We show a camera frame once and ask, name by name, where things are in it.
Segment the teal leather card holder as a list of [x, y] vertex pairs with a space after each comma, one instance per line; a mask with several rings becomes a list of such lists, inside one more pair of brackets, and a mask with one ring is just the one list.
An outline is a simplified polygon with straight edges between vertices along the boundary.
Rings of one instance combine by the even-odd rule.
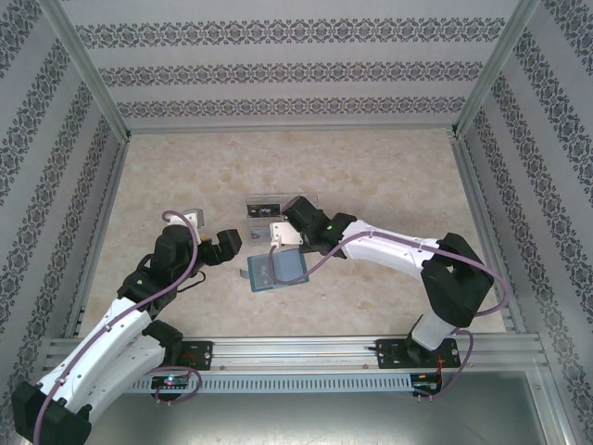
[[[308, 271], [305, 257], [297, 248], [281, 251], [275, 250], [272, 255], [272, 264], [277, 281], [294, 280]], [[247, 266], [244, 269], [241, 269], [239, 274], [241, 278], [246, 279], [250, 284]], [[283, 285], [277, 281], [273, 281], [274, 287], [272, 289], [283, 287]]]

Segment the clear plastic organizer box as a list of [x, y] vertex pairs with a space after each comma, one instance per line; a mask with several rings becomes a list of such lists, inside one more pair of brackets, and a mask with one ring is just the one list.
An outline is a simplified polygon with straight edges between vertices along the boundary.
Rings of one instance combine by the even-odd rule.
[[256, 194], [256, 195], [247, 195], [246, 196], [246, 205], [247, 204], [279, 204], [281, 206], [281, 216], [276, 218], [249, 218], [247, 215], [247, 208], [246, 208], [246, 227], [247, 227], [247, 234], [248, 229], [250, 227], [259, 227], [259, 226], [269, 226], [271, 223], [275, 222], [282, 222], [284, 217], [282, 215], [282, 209], [288, 204], [288, 202], [296, 197], [297, 194], [291, 193], [283, 193], [283, 194]]

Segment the blue grey patterned card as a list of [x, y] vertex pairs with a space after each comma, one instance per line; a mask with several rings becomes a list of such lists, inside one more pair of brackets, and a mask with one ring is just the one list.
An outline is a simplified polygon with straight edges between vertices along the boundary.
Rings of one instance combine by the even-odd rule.
[[270, 290], [274, 287], [269, 272], [269, 257], [267, 255], [249, 257], [247, 267], [251, 290], [254, 293]]

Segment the black VIP card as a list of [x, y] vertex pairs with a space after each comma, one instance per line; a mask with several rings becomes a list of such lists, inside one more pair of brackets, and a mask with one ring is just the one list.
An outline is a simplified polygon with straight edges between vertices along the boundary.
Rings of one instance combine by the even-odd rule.
[[249, 218], [276, 218], [281, 216], [279, 204], [247, 204], [247, 215]]

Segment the grey metal sheet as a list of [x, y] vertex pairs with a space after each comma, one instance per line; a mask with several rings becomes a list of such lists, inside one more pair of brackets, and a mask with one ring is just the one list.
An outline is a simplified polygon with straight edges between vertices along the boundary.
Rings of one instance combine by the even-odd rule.
[[87, 445], [560, 445], [526, 402], [461, 406], [402, 393], [120, 398]]

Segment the aluminium side frame rail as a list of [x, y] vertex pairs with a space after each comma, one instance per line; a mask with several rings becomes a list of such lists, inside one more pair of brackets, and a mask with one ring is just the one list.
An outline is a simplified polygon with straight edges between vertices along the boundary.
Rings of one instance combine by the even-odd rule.
[[120, 178], [122, 176], [129, 145], [130, 138], [120, 144], [117, 156], [113, 159], [109, 171], [108, 182], [106, 183], [101, 198], [100, 208], [98, 209], [99, 212], [93, 223], [92, 236], [90, 237], [88, 249], [83, 257], [78, 283], [74, 287], [73, 299], [69, 306], [68, 317], [60, 334], [62, 338], [76, 337], [80, 333], [82, 319], [92, 290], [96, 268], [106, 237], [107, 227], [115, 203], [118, 187], [120, 185]]
[[486, 201], [483, 197], [478, 178], [475, 174], [466, 145], [463, 141], [451, 136], [449, 141], [452, 146], [461, 182], [468, 199], [469, 208], [476, 227], [477, 236], [484, 252], [485, 264], [498, 272], [510, 288], [510, 295], [507, 298], [507, 305], [501, 311], [505, 328], [517, 334], [526, 334], [524, 320], [520, 313], [516, 298], [513, 295], [510, 278], [502, 258], [498, 241], [495, 237], [494, 227], [490, 221]]

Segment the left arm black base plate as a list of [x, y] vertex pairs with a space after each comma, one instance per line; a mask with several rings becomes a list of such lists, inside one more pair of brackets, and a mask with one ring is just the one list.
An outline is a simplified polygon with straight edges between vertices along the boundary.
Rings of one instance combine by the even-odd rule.
[[181, 366], [197, 371], [208, 371], [212, 358], [212, 342], [183, 340], [171, 349], [166, 349], [161, 366]]

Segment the aluminium back frame rail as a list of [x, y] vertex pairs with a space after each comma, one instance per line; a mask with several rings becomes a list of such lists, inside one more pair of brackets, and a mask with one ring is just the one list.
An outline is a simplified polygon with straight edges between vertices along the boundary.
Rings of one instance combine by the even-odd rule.
[[289, 124], [289, 125], [215, 125], [194, 127], [135, 128], [130, 135], [154, 134], [223, 134], [223, 133], [278, 133], [278, 132], [339, 132], [339, 131], [412, 131], [444, 130], [455, 135], [452, 124]]

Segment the aluminium mounting rail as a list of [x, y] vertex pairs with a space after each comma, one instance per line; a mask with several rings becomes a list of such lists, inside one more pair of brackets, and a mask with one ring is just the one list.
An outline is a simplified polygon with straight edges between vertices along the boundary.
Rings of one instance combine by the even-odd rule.
[[[370, 350], [375, 336], [362, 337], [213, 337], [212, 374], [355, 374], [380, 373]], [[549, 360], [535, 334], [478, 333], [457, 337], [466, 372], [534, 371]]]

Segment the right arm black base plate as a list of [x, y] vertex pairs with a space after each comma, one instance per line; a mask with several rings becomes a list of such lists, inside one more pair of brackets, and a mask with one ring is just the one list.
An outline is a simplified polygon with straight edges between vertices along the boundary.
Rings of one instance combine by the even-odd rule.
[[436, 350], [426, 350], [403, 338], [379, 338], [369, 350], [374, 351], [380, 369], [457, 369], [461, 358], [455, 339], [446, 338]]

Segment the aluminium corner post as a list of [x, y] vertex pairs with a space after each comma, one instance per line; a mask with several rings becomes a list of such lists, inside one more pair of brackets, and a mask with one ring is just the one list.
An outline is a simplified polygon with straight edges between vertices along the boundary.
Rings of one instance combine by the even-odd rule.
[[458, 140], [467, 133], [474, 116], [485, 101], [490, 88], [502, 71], [513, 47], [532, 18], [539, 3], [540, 0], [518, 0], [472, 91], [469, 93], [460, 116], [452, 125], [451, 130], [448, 131], [448, 135], [452, 140]]
[[60, 0], [36, 0], [120, 142], [130, 130]]

